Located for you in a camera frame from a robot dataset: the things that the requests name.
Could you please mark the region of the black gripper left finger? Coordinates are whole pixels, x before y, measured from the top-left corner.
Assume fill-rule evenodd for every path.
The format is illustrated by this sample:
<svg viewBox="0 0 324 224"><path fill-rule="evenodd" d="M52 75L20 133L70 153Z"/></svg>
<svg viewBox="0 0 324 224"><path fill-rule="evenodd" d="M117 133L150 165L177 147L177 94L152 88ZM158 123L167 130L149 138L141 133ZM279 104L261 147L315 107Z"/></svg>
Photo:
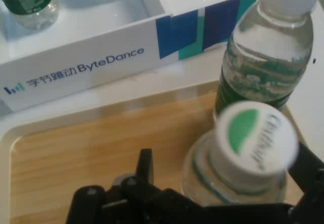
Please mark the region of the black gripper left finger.
<svg viewBox="0 0 324 224"><path fill-rule="evenodd" d="M200 223L204 210L173 189L154 186L151 149L139 153L136 171L106 190L79 188L70 205L71 223Z"/></svg>

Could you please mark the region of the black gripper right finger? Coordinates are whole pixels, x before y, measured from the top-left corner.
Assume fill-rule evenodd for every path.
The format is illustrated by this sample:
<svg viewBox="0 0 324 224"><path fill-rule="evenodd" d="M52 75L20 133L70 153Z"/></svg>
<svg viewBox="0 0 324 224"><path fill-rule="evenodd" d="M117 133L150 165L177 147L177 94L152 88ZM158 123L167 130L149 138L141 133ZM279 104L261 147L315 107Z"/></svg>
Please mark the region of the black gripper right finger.
<svg viewBox="0 0 324 224"><path fill-rule="evenodd" d="M300 143L289 174L303 192L290 213L292 223L323 223L323 162Z"/></svg>

